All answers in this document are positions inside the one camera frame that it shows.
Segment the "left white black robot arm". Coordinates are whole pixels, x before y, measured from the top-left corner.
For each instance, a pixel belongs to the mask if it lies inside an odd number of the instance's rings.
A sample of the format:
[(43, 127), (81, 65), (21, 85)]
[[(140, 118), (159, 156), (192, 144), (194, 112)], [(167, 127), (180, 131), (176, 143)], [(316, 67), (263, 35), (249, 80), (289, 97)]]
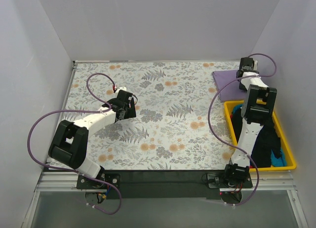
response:
[(89, 137), (117, 121), (136, 117), (134, 95), (121, 87), (115, 96), (108, 101), (110, 109), (104, 104), (95, 114), (61, 121), (48, 151), (51, 158), (88, 176), (89, 184), (96, 189), (104, 185), (105, 176), (104, 169), (87, 157)]

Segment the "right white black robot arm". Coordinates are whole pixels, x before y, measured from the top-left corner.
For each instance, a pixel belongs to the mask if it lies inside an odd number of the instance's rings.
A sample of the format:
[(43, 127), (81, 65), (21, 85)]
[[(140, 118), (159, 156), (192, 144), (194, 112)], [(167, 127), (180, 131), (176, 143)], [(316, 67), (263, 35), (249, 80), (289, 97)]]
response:
[(252, 55), (240, 60), (236, 73), (239, 89), (246, 92), (241, 107), (242, 127), (235, 152), (223, 175), (224, 183), (229, 187), (242, 186), (250, 180), (249, 166), (255, 142), (264, 125), (272, 118), (277, 90), (266, 85), (257, 70)]

